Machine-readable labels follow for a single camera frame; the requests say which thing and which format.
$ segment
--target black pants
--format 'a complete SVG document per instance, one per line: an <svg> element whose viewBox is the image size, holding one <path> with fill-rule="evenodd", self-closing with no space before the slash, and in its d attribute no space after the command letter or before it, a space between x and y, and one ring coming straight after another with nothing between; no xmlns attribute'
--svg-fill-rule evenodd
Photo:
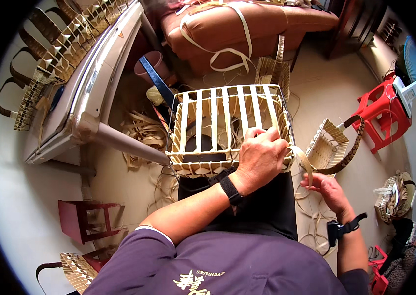
<svg viewBox="0 0 416 295"><path fill-rule="evenodd" d="M189 190L209 185L207 178L204 177L195 179L181 177L180 184L179 201L202 191ZM286 236L297 241L295 199L291 174L278 174L269 184L246 197L238 205L236 215L229 207L204 230Z"/></svg>

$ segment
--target purple t-shirt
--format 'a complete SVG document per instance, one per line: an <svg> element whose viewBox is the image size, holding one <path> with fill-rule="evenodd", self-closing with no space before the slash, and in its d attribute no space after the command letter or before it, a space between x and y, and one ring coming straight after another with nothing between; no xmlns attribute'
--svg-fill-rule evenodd
<svg viewBox="0 0 416 295"><path fill-rule="evenodd" d="M368 275L339 279L307 246L285 237L222 231L189 236L177 247L163 233L130 233L84 295L368 294Z"/></svg>

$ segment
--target wrist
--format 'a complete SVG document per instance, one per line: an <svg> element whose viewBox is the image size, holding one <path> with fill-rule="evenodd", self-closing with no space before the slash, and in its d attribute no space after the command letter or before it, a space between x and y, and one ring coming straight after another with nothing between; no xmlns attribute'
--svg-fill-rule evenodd
<svg viewBox="0 0 416 295"><path fill-rule="evenodd" d="M352 206L348 206L346 209L339 213L336 213L337 221L341 224L349 223L356 217Z"/></svg>
<svg viewBox="0 0 416 295"><path fill-rule="evenodd" d="M246 182L242 180L242 177L239 176L237 171L229 174L228 177L241 196L247 196L253 192L246 186Z"/></svg>

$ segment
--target forearm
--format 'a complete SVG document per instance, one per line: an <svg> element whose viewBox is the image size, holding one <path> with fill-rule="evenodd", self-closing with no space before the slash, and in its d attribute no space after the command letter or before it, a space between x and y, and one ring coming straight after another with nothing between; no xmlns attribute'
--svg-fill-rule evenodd
<svg viewBox="0 0 416 295"><path fill-rule="evenodd" d="M343 214L339 214L337 218L339 223L346 224L355 218L354 210L350 207ZM368 270L367 251L360 229L343 235L339 240L337 252L337 275L340 276L354 269Z"/></svg>
<svg viewBox="0 0 416 295"><path fill-rule="evenodd" d="M240 191L235 173L229 175L229 178ZM218 183L203 192L155 211L140 225L160 230L177 245L206 227L229 206L229 199Z"/></svg>

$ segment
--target electric fan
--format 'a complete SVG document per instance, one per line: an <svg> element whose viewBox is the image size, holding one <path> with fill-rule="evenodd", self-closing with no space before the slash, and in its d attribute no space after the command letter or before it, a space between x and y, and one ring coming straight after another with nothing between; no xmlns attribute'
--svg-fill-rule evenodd
<svg viewBox="0 0 416 295"><path fill-rule="evenodd" d="M405 86L401 78L396 77L393 81L393 86L405 109L406 115L408 118L411 118L412 100L416 97L416 44L411 36L406 38L404 58L411 84Z"/></svg>

